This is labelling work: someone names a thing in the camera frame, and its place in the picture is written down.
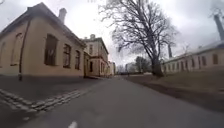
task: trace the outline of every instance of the road marking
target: road marking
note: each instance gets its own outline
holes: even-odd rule
[[[73,121],[72,124],[68,126],[68,128],[78,128],[78,124]]]

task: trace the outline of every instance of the lawn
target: lawn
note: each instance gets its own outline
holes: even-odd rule
[[[130,76],[126,79],[175,98],[224,112],[224,71],[184,72],[160,79],[152,75]]]

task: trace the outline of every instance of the sidewalk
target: sidewalk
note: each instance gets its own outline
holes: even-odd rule
[[[0,76],[0,89],[9,93],[20,96],[29,101],[44,100],[46,98],[68,93],[74,90],[91,87],[99,82],[97,79],[80,78],[77,82],[68,82],[65,84],[48,84],[48,83],[32,83],[19,82],[17,80],[7,80]]]
[[[98,82],[100,80],[80,79],[76,83],[37,84],[2,80],[0,81],[0,127],[16,128],[41,112],[54,109],[58,105],[88,93]]]

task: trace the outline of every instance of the overcast sky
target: overcast sky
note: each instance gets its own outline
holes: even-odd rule
[[[28,6],[44,2],[56,15],[60,8],[67,9],[65,24],[79,37],[96,34],[103,37],[110,52],[109,60],[117,65],[134,61],[135,56],[123,52],[118,54],[110,37],[110,29],[98,19],[97,0],[6,0],[0,5],[0,30],[26,11]],[[211,6],[219,0],[154,0],[160,4],[165,14],[172,19],[180,34],[176,37],[174,55],[179,55],[186,44],[191,49],[219,40],[216,25],[210,17]]]

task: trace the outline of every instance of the building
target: building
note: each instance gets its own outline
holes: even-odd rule
[[[108,50],[102,38],[96,38],[94,34],[89,39],[83,39],[87,47],[85,52],[90,56],[90,76],[107,76],[110,72],[108,63]]]
[[[57,17],[40,3],[7,26],[0,34],[0,74],[20,80],[83,77],[86,44],[64,25],[65,15],[65,9]]]
[[[177,73],[222,67],[224,67],[224,42],[218,42],[171,58],[163,63],[162,70],[165,73]]]
[[[109,76],[114,76],[115,72],[116,72],[116,65],[115,65],[115,63],[109,61],[109,68],[110,68]]]

